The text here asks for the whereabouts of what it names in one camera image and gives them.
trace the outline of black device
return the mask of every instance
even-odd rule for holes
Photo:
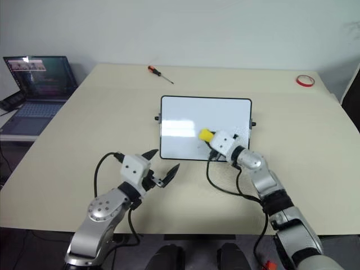
[[[66,56],[4,57],[26,102],[2,134],[38,136],[77,89]]]
[[[0,109],[4,111],[13,111],[21,104],[25,102],[25,94],[22,91],[18,91],[11,96],[8,96],[4,100],[0,101]]]

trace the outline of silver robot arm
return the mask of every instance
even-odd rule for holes
[[[161,180],[154,177],[149,160],[157,153],[115,156],[123,163],[120,175],[123,183],[90,202],[84,222],[73,236],[65,256],[68,269],[99,268],[104,262],[113,239],[114,229],[127,210],[140,205],[146,192],[155,185],[165,187],[175,176],[179,164]]]
[[[242,147],[236,136],[224,131],[203,136],[210,147],[225,156],[235,168],[245,167],[261,200],[263,210],[276,235],[274,241],[286,269],[343,270],[334,260],[323,255],[320,239],[300,210],[294,206],[283,185],[268,169],[264,157]]]

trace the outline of floor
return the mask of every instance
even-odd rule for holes
[[[64,265],[64,255],[68,248],[68,242],[72,234],[66,232],[33,231],[26,232],[23,229],[0,229],[0,269],[13,269],[18,255],[23,246],[24,252],[16,270],[47,270],[61,269]],[[236,235],[226,236],[227,240],[215,237],[211,239],[186,239],[187,236],[144,235],[140,246],[123,247],[118,250],[115,258],[114,269],[140,270],[144,269],[150,258],[156,251],[168,244],[176,244],[184,248],[186,252],[186,269],[216,270],[216,251],[225,242],[234,242],[244,252],[253,270],[259,269],[252,255],[252,248],[257,236]],[[322,237],[325,254],[335,259],[346,270],[360,269],[360,238],[356,235],[327,236]],[[278,264],[278,269],[284,269],[276,253],[271,236],[266,236],[259,252],[263,261],[271,260]],[[111,269],[109,258],[103,265],[104,270]]]

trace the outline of yellow object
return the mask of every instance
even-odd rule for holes
[[[214,137],[214,134],[212,134],[211,131],[208,129],[202,129],[200,131],[199,139],[201,139],[205,142],[210,142],[213,137]]]

